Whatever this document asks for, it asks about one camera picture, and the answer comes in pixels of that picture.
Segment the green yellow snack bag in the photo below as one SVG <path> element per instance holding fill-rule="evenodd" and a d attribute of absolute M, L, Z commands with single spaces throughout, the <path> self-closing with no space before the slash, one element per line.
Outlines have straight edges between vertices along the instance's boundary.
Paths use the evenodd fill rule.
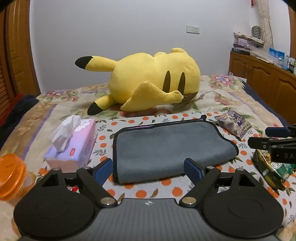
<path fill-rule="evenodd" d="M 255 150 L 252 162 L 274 190 L 284 191 L 286 189 L 285 181 L 295 171 L 295 164 L 272 162 L 271 155 L 266 150 Z"/>

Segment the orange print white cloth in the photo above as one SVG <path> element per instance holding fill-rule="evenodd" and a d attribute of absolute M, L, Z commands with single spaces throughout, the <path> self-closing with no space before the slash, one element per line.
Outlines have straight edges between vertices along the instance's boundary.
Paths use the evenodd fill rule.
<path fill-rule="evenodd" d="M 98 136 L 94 144 L 92 154 L 88 165 L 93 167 L 106 158 L 112 157 L 112 144 L 114 133 L 121 128 L 129 126 L 143 126 L 151 123 L 168 123 L 172 121 L 186 121 L 197 119 L 201 116 L 200 113 L 189 111 L 186 113 L 161 114 L 135 118 L 103 118 L 96 117 L 96 127 Z M 257 126 L 252 127 L 245 135 L 244 139 L 239 141 L 233 135 L 225 130 L 219 130 L 222 136 L 234 142 L 239 148 L 239 155 L 232 161 L 218 165 L 218 169 L 223 172 L 233 173 L 236 168 L 245 168 L 250 172 L 256 180 L 258 180 L 269 193 L 281 204 L 284 210 L 283 225 L 288 225 L 295 220 L 295 176 L 290 176 L 285 181 L 284 190 L 274 191 L 256 170 L 251 161 L 254 153 L 247 146 L 249 137 L 261 137 L 263 130 Z M 108 181 L 103 185 L 104 188 L 117 200 L 122 198 L 170 198 L 180 200 L 181 196 L 193 188 L 193 183 L 185 176 L 161 179 L 157 181 L 147 182 L 143 184 L 125 184 L 118 185 L 110 176 Z"/>

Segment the pink tissue box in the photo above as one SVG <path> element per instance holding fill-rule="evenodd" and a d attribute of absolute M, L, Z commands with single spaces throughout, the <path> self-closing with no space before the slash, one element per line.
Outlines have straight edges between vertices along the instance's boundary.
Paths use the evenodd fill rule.
<path fill-rule="evenodd" d="M 64 173 L 75 172 L 87 166 L 97 137 L 95 119 L 82 119 L 78 115 L 66 118 L 51 134 L 51 147 L 44 160 L 51 169 Z"/>

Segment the wooden cabinet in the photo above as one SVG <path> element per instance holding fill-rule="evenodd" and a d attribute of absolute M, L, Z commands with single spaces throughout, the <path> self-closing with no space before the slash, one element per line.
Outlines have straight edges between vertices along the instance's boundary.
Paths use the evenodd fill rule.
<path fill-rule="evenodd" d="M 247 84 L 289 124 L 295 123 L 295 75 L 255 57 L 230 52 L 229 72 Z"/>

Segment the beige patterned curtain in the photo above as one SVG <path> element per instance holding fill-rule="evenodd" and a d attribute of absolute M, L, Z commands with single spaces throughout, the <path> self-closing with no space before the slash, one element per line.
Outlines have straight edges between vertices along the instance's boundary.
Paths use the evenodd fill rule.
<path fill-rule="evenodd" d="M 270 48 L 273 48 L 273 33 L 271 29 L 268 0 L 255 0 L 254 2 L 260 17 L 264 48 L 269 51 Z"/>

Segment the floral bed blanket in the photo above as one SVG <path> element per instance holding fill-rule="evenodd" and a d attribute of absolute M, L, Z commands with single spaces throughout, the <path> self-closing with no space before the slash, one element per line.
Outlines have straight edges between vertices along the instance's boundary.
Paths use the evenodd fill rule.
<path fill-rule="evenodd" d="M 232 109 L 263 131 L 268 126 L 287 126 L 271 111 L 263 107 L 258 100 L 247 94 L 247 85 L 238 77 L 203 75 L 200 90 L 196 99 L 184 107 L 157 107 L 148 113 L 135 114 L 135 117 L 175 114 L 195 111 L 206 114 L 208 121 L 215 121 L 215 116 Z M 39 181 L 46 175 L 50 167 L 44 161 L 51 142 L 49 136 L 65 120 L 72 115 L 81 118 L 135 118 L 125 117 L 114 106 L 96 116 L 87 116 L 86 110 L 96 97 L 109 93 L 107 84 L 81 87 L 71 90 L 54 90 L 32 97 L 29 100 L 37 103 L 29 109 L 18 125 L 12 128 L 10 136 L 1 148 L 1 156 L 14 153 L 22 158 L 27 169 L 36 175 Z M 281 231 L 281 240 L 295 240 L 295 220 L 291 221 Z"/>

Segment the orange lidded cup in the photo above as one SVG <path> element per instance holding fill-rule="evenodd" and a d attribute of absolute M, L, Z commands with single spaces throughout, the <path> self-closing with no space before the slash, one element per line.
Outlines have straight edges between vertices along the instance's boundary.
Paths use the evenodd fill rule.
<path fill-rule="evenodd" d="M 33 183 L 24 161 L 12 153 L 1 156 L 0 178 L 0 197 L 2 201 L 23 198 Z"/>

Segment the blue product box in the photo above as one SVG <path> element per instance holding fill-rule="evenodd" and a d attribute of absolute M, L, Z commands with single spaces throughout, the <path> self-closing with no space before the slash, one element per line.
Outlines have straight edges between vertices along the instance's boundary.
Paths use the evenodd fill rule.
<path fill-rule="evenodd" d="M 277 51 L 273 48 L 269 48 L 269 57 L 273 61 L 273 64 L 283 68 L 283 61 L 285 58 L 285 53 L 281 51 Z"/>

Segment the yellow Pikachu plush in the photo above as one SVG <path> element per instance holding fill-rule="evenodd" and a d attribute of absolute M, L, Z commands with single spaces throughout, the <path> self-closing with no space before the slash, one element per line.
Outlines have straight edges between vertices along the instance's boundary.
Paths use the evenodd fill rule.
<path fill-rule="evenodd" d="M 108 95 L 89 106 L 88 115 L 120 104 L 120 110 L 138 112 L 158 105 L 192 101 L 201 82 L 195 60 L 182 48 L 154 55 L 135 53 L 115 61 L 101 56 L 83 56 L 75 61 L 81 69 L 110 72 Z"/>

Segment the purple snack packet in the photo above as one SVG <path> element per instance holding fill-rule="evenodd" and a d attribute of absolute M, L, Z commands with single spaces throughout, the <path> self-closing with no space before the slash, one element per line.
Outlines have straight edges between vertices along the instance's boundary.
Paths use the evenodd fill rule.
<path fill-rule="evenodd" d="M 244 138 L 252 127 L 250 122 L 233 110 L 228 110 L 224 114 L 215 116 L 214 118 L 218 122 L 219 126 L 240 140 Z"/>

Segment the wall switch plate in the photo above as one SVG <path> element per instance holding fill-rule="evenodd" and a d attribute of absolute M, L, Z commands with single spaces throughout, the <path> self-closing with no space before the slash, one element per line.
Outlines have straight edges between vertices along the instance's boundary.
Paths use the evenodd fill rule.
<path fill-rule="evenodd" d="M 190 34 L 200 34 L 200 28 L 194 26 L 186 26 L 186 32 Z"/>

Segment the small round fan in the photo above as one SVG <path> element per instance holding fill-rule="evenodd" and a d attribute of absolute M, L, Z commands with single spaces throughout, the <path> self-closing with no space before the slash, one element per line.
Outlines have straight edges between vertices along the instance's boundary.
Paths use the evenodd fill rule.
<path fill-rule="evenodd" d="M 251 28 L 251 36 L 256 39 L 262 39 L 262 30 L 259 26 L 253 26 Z"/>

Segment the purple and grey towel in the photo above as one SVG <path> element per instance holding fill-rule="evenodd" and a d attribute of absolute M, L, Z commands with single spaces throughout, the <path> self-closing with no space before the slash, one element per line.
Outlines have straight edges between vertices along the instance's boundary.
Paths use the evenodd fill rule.
<path fill-rule="evenodd" d="M 239 149 L 206 115 L 194 120 L 122 128 L 113 138 L 116 183 L 153 181 L 185 173 L 184 161 L 202 168 L 234 159 Z"/>

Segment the stack of papers and boxes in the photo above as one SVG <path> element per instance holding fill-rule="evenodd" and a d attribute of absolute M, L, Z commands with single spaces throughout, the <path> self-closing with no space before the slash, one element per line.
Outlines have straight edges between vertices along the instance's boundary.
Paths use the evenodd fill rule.
<path fill-rule="evenodd" d="M 255 37 L 241 34 L 240 32 L 233 32 L 234 42 L 232 52 L 250 56 L 252 50 L 261 49 L 264 47 L 264 41 Z"/>

